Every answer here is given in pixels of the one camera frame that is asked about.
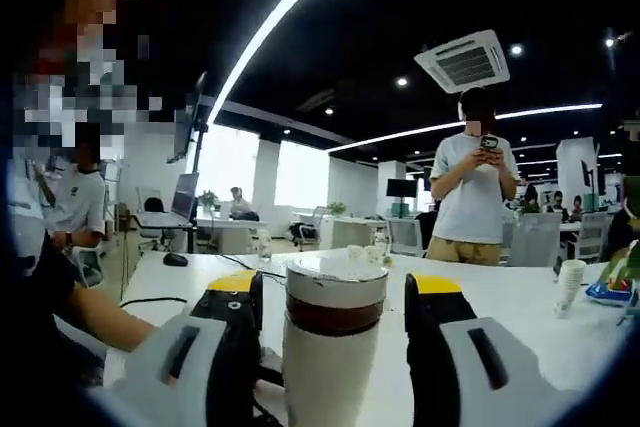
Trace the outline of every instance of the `stack of paper cups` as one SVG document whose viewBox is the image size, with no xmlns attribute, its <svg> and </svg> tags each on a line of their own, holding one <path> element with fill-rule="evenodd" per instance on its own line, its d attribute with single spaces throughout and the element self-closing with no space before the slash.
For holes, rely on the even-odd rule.
<svg viewBox="0 0 640 427">
<path fill-rule="evenodd" d="M 356 424 L 387 275 L 360 261 L 288 266 L 283 376 L 289 427 Z"/>
<path fill-rule="evenodd" d="M 586 264 L 582 260 L 565 260 L 558 277 L 559 299 L 555 305 L 557 317 L 564 318 L 571 309 L 571 304 L 580 290 L 584 268 Z"/>
</svg>

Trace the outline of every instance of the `khaki shorts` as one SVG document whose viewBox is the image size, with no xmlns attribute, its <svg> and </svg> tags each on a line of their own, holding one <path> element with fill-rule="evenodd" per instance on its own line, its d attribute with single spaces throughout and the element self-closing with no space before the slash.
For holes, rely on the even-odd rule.
<svg viewBox="0 0 640 427">
<path fill-rule="evenodd" d="M 431 237 L 427 259 L 465 264 L 499 265 L 500 244 L 474 244 Z"/>
</svg>

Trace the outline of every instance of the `laptop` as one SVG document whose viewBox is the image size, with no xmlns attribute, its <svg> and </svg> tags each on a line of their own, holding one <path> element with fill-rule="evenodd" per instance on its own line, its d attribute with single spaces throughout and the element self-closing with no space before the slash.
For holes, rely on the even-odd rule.
<svg viewBox="0 0 640 427">
<path fill-rule="evenodd" d="M 189 218 L 196 200 L 196 186 L 200 174 L 182 174 L 178 177 L 170 212 L 140 212 L 134 214 L 142 228 L 190 227 Z"/>
</svg>

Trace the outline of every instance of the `smartphone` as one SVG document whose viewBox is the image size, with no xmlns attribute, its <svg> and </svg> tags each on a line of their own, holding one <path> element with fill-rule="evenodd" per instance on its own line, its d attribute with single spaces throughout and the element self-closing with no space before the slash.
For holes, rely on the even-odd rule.
<svg viewBox="0 0 640 427">
<path fill-rule="evenodd" d="M 492 135 L 483 135 L 480 139 L 480 148 L 483 150 L 492 150 L 498 147 L 498 138 Z"/>
</svg>

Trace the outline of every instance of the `computer mouse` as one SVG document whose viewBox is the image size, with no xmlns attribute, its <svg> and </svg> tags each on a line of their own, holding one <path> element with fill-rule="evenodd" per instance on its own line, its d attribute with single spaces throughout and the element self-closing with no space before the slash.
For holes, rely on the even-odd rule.
<svg viewBox="0 0 640 427">
<path fill-rule="evenodd" d="M 171 267 L 185 267 L 189 263 L 186 257 L 174 253 L 165 255 L 162 262 Z"/>
</svg>

